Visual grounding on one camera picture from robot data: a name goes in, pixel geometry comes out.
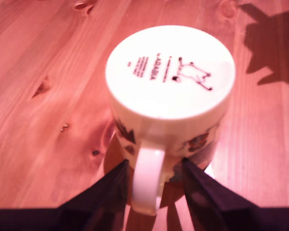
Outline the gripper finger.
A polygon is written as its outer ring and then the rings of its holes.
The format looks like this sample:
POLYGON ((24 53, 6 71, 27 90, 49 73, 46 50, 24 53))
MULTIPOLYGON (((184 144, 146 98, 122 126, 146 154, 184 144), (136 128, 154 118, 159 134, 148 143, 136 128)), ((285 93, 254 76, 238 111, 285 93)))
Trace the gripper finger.
POLYGON ((256 205, 224 187, 188 159, 182 162, 184 192, 194 224, 206 231, 257 231, 256 205))
POLYGON ((93 186, 61 206, 59 230, 122 230, 129 179, 129 162, 124 160, 93 186))

